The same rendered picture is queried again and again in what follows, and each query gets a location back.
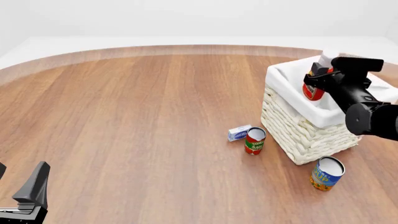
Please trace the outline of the white woven basket cloth liner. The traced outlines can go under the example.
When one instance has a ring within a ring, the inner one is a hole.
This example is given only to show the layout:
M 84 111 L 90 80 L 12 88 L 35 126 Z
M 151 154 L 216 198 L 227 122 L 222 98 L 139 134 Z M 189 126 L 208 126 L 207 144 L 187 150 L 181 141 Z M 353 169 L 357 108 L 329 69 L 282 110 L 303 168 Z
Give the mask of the white woven basket cloth liner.
M 357 145 L 362 136 L 348 131 L 345 114 L 324 92 L 311 101 L 303 94 L 306 74 L 319 56 L 271 65 L 266 73 L 261 123 L 298 166 Z M 398 88 L 368 72 L 367 89 L 377 100 L 396 105 Z

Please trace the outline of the blue alphabet soup can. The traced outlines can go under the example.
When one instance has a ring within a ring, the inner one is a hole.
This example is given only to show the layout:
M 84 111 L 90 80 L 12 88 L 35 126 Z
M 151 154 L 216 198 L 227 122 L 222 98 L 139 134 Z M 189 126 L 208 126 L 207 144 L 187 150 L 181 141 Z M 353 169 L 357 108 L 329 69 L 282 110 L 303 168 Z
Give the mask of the blue alphabet soup can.
M 331 156 L 323 156 L 315 164 L 310 176 L 312 186 L 321 191 L 329 191 L 345 174 L 345 166 Z

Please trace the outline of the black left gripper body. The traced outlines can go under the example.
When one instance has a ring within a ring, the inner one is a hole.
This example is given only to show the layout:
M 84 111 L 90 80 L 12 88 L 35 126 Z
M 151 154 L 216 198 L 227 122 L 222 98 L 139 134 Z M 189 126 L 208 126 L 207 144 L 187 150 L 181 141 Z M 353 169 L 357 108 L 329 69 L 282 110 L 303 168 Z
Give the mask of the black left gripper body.
M 43 224 L 47 209 L 41 206 L 18 208 L 0 208 L 0 224 Z

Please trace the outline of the black flat plate on stalk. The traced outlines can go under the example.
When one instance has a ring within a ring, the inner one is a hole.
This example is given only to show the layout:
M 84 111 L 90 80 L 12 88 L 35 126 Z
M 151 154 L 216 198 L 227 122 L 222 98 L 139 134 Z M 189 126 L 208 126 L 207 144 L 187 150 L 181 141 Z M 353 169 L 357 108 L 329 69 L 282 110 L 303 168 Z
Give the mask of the black flat plate on stalk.
M 331 65 L 341 72 L 380 72 L 384 61 L 373 58 L 336 57 L 331 61 Z

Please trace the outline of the red tomato sauce can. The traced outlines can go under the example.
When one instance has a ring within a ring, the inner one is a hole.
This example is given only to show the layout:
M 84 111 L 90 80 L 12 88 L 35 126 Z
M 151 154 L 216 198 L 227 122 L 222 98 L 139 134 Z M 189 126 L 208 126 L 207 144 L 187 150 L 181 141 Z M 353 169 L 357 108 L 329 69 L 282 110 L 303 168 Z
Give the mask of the red tomato sauce can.
M 266 132 L 260 127 L 249 128 L 245 139 L 245 152 L 250 155 L 258 155 L 262 151 L 266 136 Z

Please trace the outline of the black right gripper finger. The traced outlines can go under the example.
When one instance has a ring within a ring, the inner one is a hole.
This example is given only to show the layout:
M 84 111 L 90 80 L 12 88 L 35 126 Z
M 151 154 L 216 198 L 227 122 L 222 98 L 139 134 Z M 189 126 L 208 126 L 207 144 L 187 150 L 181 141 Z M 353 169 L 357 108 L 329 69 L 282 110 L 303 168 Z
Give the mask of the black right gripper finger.
M 320 63 L 313 63 L 310 71 L 310 76 L 320 76 L 333 72 L 333 68 L 324 67 Z

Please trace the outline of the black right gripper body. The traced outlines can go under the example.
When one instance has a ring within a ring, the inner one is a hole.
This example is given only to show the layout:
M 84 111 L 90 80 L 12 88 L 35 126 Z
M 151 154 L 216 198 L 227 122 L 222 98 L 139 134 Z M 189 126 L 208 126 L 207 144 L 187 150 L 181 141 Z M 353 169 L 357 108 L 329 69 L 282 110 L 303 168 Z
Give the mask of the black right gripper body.
M 340 71 L 315 76 L 306 74 L 303 81 L 304 84 L 316 87 L 323 91 L 331 91 L 332 89 L 349 85 L 358 85 L 361 88 L 368 89 L 372 82 L 369 78 L 367 78 L 367 75 L 354 73 L 345 74 Z

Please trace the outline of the small white blue box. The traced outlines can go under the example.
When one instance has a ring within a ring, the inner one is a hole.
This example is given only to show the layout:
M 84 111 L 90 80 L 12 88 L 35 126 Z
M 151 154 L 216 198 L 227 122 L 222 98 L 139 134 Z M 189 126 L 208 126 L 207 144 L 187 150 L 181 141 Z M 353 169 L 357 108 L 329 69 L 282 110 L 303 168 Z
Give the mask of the small white blue box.
M 244 139 L 247 136 L 248 130 L 252 128 L 250 124 L 240 126 L 228 130 L 228 141 L 236 141 L 238 139 Z

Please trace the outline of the red ketchup bottle white cap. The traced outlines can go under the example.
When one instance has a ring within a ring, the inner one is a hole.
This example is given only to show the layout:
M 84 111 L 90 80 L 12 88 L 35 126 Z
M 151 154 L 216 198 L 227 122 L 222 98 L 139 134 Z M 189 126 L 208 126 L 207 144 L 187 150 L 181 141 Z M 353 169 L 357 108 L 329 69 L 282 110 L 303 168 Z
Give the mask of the red ketchup bottle white cap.
M 324 67 L 333 68 L 331 65 L 331 61 L 339 55 L 340 53 L 334 50 L 324 50 L 317 63 L 320 63 Z M 323 90 L 313 87 L 311 85 L 307 85 L 305 83 L 303 84 L 302 90 L 304 96 L 306 96 L 311 101 L 320 100 L 324 94 Z

